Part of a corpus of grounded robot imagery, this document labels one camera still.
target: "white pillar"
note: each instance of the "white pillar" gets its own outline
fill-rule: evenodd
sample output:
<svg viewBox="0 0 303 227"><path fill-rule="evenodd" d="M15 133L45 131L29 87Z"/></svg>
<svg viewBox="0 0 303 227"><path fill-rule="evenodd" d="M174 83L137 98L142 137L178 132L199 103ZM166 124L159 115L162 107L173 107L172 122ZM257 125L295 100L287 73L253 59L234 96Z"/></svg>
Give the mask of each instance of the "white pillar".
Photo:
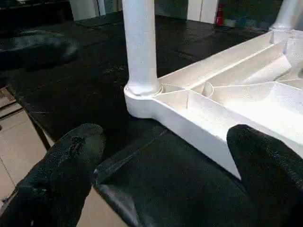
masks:
<svg viewBox="0 0 303 227"><path fill-rule="evenodd" d="M128 90L137 96L159 92L154 0L123 0Z"/></svg>
<svg viewBox="0 0 303 227"><path fill-rule="evenodd" d="M271 30L288 31L294 28L303 9L302 0L284 0Z"/></svg>

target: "floor tile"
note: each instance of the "floor tile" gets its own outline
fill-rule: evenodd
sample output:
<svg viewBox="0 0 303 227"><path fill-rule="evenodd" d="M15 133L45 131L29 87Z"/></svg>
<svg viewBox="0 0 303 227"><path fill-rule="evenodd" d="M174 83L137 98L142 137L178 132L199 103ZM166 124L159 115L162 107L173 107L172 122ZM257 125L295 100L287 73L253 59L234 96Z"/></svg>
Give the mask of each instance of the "floor tile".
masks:
<svg viewBox="0 0 303 227"><path fill-rule="evenodd" d="M92 189L85 200L77 227L127 227L124 221Z"/></svg>
<svg viewBox="0 0 303 227"><path fill-rule="evenodd" d="M11 113L15 110L20 109L20 108L22 108L22 106L20 106L18 103L15 103L15 104L11 105L10 107L7 107L4 110L1 110L0 111L0 116L4 116L4 115L9 114L9 113Z"/></svg>
<svg viewBox="0 0 303 227"><path fill-rule="evenodd" d="M4 139L0 138L0 149L5 146ZM11 181L2 161L0 160L0 200L7 197L14 190L15 186Z"/></svg>
<svg viewBox="0 0 303 227"><path fill-rule="evenodd" d="M0 157L13 182L18 183L44 157L46 150L29 120L0 131L0 137L6 143Z"/></svg>
<svg viewBox="0 0 303 227"><path fill-rule="evenodd" d="M0 121L0 125L2 130L0 131L0 135L7 129L14 127L20 123L24 123L29 121L29 118L25 111L19 112L15 115L10 116L9 118L5 118L4 120Z"/></svg>

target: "black tabletop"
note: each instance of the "black tabletop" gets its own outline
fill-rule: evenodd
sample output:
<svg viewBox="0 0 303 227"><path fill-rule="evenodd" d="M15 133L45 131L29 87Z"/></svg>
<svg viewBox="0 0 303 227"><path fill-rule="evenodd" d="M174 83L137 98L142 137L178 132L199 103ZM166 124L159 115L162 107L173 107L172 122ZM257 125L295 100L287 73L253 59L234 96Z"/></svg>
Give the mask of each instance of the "black tabletop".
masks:
<svg viewBox="0 0 303 227"><path fill-rule="evenodd" d="M23 71L10 79L9 91L53 140L82 123L105 129L95 187L128 225L253 226L246 224L254 210L235 178L158 122L128 114L122 13L42 29L77 39L81 57ZM258 35L157 16L158 77Z"/></svg>

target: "white plastic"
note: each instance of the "white plastic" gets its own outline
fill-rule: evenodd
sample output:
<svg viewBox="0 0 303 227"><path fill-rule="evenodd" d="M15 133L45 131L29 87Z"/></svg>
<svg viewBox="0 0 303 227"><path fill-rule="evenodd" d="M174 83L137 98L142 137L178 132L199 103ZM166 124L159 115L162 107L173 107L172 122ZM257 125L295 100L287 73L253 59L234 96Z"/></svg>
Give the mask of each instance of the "white plastic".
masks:
<svg viewBox="0 0 303 227"><path fill-rule="evenodd" d="M303 157L302 50L303 32L272 30L159 78L155 86L162 89L153 95L126 86L126 105L131 115L159 121L240 178L226 142L236 124L274 136Z"/></svg>
<svg viewBox="0 0 303 227"><path fill-rule="evenodd" d="M123 0L129 80L128 91L137 96L159 92L156 65L154 0Z"/></svg>
<svg viewBox="0 0 303 227"><path fill-rule="evenodd" d="M289 31L293 29L302 10L302 0L284 0L272 29L282 31Z"/></svg>

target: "red fire extinguisher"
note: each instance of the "red fire extinguisher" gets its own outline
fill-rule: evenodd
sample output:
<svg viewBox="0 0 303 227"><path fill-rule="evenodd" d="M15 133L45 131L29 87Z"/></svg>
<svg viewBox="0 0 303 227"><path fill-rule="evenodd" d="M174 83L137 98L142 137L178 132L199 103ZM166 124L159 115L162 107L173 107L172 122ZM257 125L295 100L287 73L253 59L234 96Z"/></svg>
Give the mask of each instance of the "red fire extinguisher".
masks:
<svg viewBox="0 0 303 227"><path fill-rule="evenodd" d="M218 6L216 25L217 26L223 25L223 5L222 4L219 4L219 6Z"/></svg>

